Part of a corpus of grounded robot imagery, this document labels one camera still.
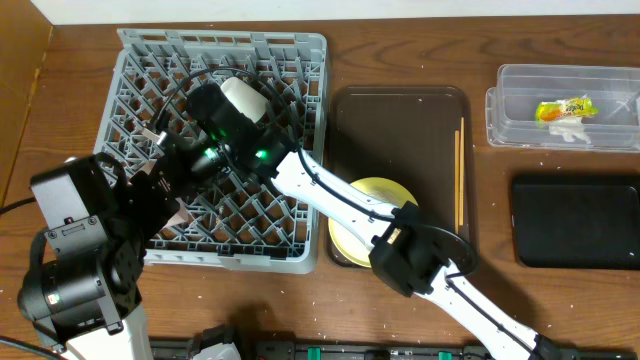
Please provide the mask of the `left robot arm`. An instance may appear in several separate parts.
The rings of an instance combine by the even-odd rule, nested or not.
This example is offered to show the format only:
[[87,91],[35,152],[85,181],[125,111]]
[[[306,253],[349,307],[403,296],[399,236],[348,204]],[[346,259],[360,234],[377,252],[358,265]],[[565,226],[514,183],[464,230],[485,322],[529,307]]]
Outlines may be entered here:
[[31,245],[18,307],[66,359],[149,359],[137,286],[147,242],[179,210],[156,172],[127,177],[106,153],[35,175],[46,220]]

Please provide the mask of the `white tissue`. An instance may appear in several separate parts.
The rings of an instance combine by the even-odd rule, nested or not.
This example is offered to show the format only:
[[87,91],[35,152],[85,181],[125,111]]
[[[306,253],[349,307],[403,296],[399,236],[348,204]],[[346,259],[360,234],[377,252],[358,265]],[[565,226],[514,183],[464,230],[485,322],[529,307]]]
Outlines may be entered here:
[[591,138],[585,133],[581,117],[567,117],[553,121],[549,126],[551,135],[561,136],[565,142],[572,143],[576,139],[591,143]]

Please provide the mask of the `cream plastic cup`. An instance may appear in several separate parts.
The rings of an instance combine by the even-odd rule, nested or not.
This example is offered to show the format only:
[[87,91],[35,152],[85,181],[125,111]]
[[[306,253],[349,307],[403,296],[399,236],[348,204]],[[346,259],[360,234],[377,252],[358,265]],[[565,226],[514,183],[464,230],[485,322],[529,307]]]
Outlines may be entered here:
[[267,112],[268,100],[237,77],[225,80],[221,90],[236,109],[254,123],[260,121]]

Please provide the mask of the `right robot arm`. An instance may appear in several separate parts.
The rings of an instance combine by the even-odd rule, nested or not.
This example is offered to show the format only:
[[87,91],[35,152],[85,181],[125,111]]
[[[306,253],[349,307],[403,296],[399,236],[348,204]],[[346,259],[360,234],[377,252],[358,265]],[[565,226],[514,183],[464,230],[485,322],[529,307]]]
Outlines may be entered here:
[[195,88],[186,110],[204,136],[194,143],[154,129],[163,151],[145,172],[169,199],[230,169],[247,180],[272,185],[337,221],[365,246],[373,273],[397,293],[429,301],[465,327],[495,359],[559,359],[549,338],[509,317],[466,279],[467,271],[440,249],[438,237],[457,234],[422,223],[418,207],[398,207],[354,188],[301,148],[298,133],[264,123],[279,106],[291,127],[297,118],[282,96],[268,97],[230,78]]

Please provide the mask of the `yellow green snack wrapper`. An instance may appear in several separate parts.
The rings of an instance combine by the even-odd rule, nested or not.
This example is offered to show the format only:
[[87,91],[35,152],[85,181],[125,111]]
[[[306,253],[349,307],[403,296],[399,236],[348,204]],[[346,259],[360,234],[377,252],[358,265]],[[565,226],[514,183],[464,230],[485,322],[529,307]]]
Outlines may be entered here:
[[583,96],[541,102],[535,111],[535,121],[540,123],[553,122],[567,117],[592,117],[599,113],[591,98]]

